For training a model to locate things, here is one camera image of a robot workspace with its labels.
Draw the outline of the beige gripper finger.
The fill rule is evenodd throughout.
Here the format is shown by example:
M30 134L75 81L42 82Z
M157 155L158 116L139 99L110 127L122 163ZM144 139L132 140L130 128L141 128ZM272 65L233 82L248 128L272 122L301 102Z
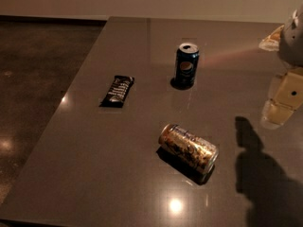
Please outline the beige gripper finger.
M281 38L281 32L284 26L279 26L270 35L264 38L258 45L258 47L265 51L275 52L279 50L279 43Z
M303 104L303 68L288 70L273 77L265 102L261 125L269 130L283 126Z

